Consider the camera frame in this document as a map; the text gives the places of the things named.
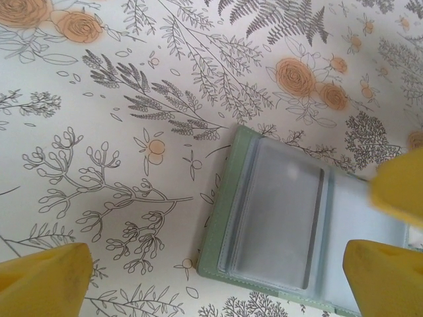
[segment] botanical print background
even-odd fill
[[[80,316],[329,316],[196,275],[225,159],[237,124],[364,177],[421,146],[422,19],[421,0],[0,2],[0,260],[89,243]]]

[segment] yellow foam block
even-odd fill
[[[77,317],[93,261],[72,243],[0,264],[0,316]]]
[[[351,240],[344,272],[363,317],[423,316],[423,253]]]
[[[423,227],[423,148],[383,163],[369,184],[370,198],[376,207]]]

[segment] green card holder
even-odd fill
[[[277,168],[268,170],[269,165]],[[349,199],[344,192],[356,191],[363,198],[365,186],[363,180],[301,151],[238,127],[200,252],[198,273],[327,312],[359,316],[348,282],[341,277],[348,235],[368,240],[374,236],[374,240],[403,247],[408,236],[405,224],[376,211],[369,212],[368,219],[381,223],[375,233],[363,226],[340,236],[348,232],[344,224],[360,223],[367,217],[351,216],[338,207]],[[269,203],[272,197],[276,197],[273,205]]]

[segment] orange flower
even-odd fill
[[[332,58],[330,61],[330,66],[332,66],[335,71],[338,71],[341,74],[345,74],[348,69],[346,62],[341,57]]]
[[[165,152],[165,144],[160,140],[152,140],[148,144],[150,154],[148,155],[148,161],[154,165],[160,165],[163,162],[163,153]]]
[[[410,150],[423,147],[423,132],[415,131],[410,133],[410,135],[408,136],[407,143],[408,143],[408,148]]]
[[[34,28],[48,19],[50,0],[1,0],[0,24],[10,28]]]
[[[58,32],[72,42],[91,43],[102,32],[97,20],[82,12],[54,11],[51,19]]]
[[[334,110],[343,110],[347,106],[348,98],[342,87],[326,84],[320,91],[321,100]]]
[[[276,65],[278,84],[297,97],[306,97],[315,89],[316,78],[310,68],[295,58],[284,58]]]

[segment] leaf sketch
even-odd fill
[[[418,18],[423,19],[423,1],[422,0],[409,0],[405,8],[417,14]]]
[[[114,256],[114,260],[119,260],[122,256],[127,257],[132,252],[139,256],[139,258],[124,264],[124,269],[128,273],[133,273],[137,265],[142,267],[141,274],[145,274],[147,271],[151,272],[153,266],[146,257],[149,256],[150,259],[154,259],[157,256],[157,251],[163,250],[165,247],[161,239],[157,237],[165,224],[165,217],[178,203],[192,200],[192,197],[168,198],[145,178],[142,178],[139,186],[127,186],[120,182],[108,183],[106,181],[107,169],[118,168],[121,164],[118,160],[119,151],[114,151],[110,155],[108,142],[104,142],[99,150],[87,147],[86,154],[96,167],[80,168],[81,176],[79,180],[76,180],[69,175],[69,169],[74,158],[74,147],[82,141],[83,136],[77,137],[73,129],[69,127],[63,133],[63,138],[64,140],[58,135],[54,136],[52,147],[58,150],[57,153],[52,151],[46,154],[43,149],[37,147],[36,151],[32,153],[32,158],[28,155],[22,156],[23,160],[27,162],[24,167],[28,170],[36,169],[39,176],[49,178],[50,184],[58,185],[61,181],[64,181],[73,187],[73,191],[69,195],[56,188],[48,189],[49,195],[40,198],[38,201],[44,204],[38,212],[55,211],[57,218],[60,219],[66,216],[71,207],[71,202],[77,196],[96,193],[103,189],[111,190],[114,193],[113,198],[119,199],[118,202],[105,201],[103,204],[104,211],[84,211],[82,217],[76,221],[80,225],[86,225],[81,229],[81,232],[92,230],[96,232],[92,238],[92,241],[96,242],[102,237],[105,216],[135,202],[154,203],[156,205],[155,210],[141,217],[147,221],[144,227],[138,227],[137,224],[126,221],[126,228],[122,235],[123,240],[113,238],[106,240],[108,243],[107,250],[120,252]]]
[[[247,37],[261,28],[270,28],[267,37],[269,44],[275,44],[285,36],[304,35],[312,46],[317,34],[324,43],[327,42],[328,32],[323,24],[325,7],[313,13],[311,0],[219,0],[219,15],[233,3],[231,24],[242,17],[255,14],[247,27]]]
[[[84,63],[93,68],[91,78],[94,82],[107,88],[119,88],[124,85],[138,94],[135,97],[126,96],[124,98],[131,102],[129,108],[141,112],[141,114],[131,114],[135,118],[145,120],[167,120],[173,126],[172,132],[180,135],[193,136],[194,139],[219,139],[219,129],[226,129],[222,125],[209,122],[201,115],[199,110],[202,104],[190,91],[182,92],[178,87],[169,81],[162,83],[152,83],[142,70],[137,69],[133,64],[124,65],[112,62],[102,54],[102,58],[87,50],[87,55],[83,56]],[[160,101],[151,95],[151,91],[164,96],[167,103]],[[175,120],[176,116],[185,121]]]
[[[211,105],[222,100],[221,105],[232,113],[238,123],[246,123],[259,116],[262,107],[273,108],[266,89],[240,80],[245,73],[251,72],[251,64],[260,66],[262,53],[258,46],[253,46],[244,38],[228,39],[219,34],[206,34],[205,27],[196,29],[197,24],[186,26],[186,20],[175,15],[162,1],[159,2],[169,13],[164,18],[167,25],[162,26],[161,30],[165,31],[163,38],[167,39],[170,54],[179,59],[186,56],[192,62],[194,84],[200,86],[202,98],[207,98]]]
[[[198,299],[200,297],[199,294],[198,294],[198,291],[193,287],[187,286],[187,287],[185,287],[185,291],[193,299]]]
[[[376,117],[370,117],[365,112],[346,121],[349,129],[345,133],[346,149],[353,152],[357,167],[362,170],[368,164],[381,164],[402,154],[399,145],[392,145],[387,139],[383,124]]]
[[[381,38],[379,54],[395,69],[401,71],[404,96],[411,104],[423,104],[423,65],[420,54],[423,53],[423,36],[405,37],[414,50],[404,44],[397,44]]]
[[[373,8],[375,5],[379,7],[382,14],[394,11],[394,0],[357,0],[363,7]]]
[[[17,255],[19,255],[19,253],[14,248],[14,244],[39,250],[48,250],[57,246],[63,246],[64,244],[74,242],[75,237],[73,236],[73,230],[66,232],[65,227],[62,226],[59,228],[58,223],[55,223],[53,227],[50,226],[50,228],[48,223],[44,223],[42,225],[36,223],[32,227],[28,238],[22,240],[3,238],[3,240],[10,248],[13,249]]]
[[[124,23],[128,24],[126,30],[132,30],[132,33],[139,35],[146,28],[147,35],[155,34],[156,20],[147,15],[148,7],[145,0],[127,0],[122,8],[124,8],[124,13],[127,14],[124,20]]]
[[[19,102],[19,98],[22,97],[19,92],[20,89],[9,90],[7,94],[0,93],[0,114],[10,116],[13,110],[18,110],[22,116],[35,115],[50,118],[61,107],[60,96],[51,95],[49,92],[32,92],[30,101],[25,103]]]
[[[91,278],[90,278],[90,284],[96,289],[98,288],[98,282],[96,281],[96,279],[103,280],[104,278],[108,277],[108,275],[104,273],[104,270],[106,268],[99,267],[99,264],[98,264],[99,261],[100,259],[93,261],[93,274],[91,275]]]
[[[150,287],[143,292],[141,284],[137,286],[132,296],[131,293],[124,289],[117,289],[104,292],[99,297],[85,297],[96,309],[96,315],[100,313],[105,317],[112,316],[145,316],[156,317],[157,314],[161,316],[173,317],[178,313],[185,314],[182,309],[183,303],[175,303],[179,293],[174,294],[170,299],[165,300],[169,291],[169,286],[166,287],[159,295],[156,295],[155,286]]]
[[[288,317],[280,302],[274,302],[268,295],[250,292],[248,300],[229,297],[221,312],[212,304],[202,306],[198,317]]]

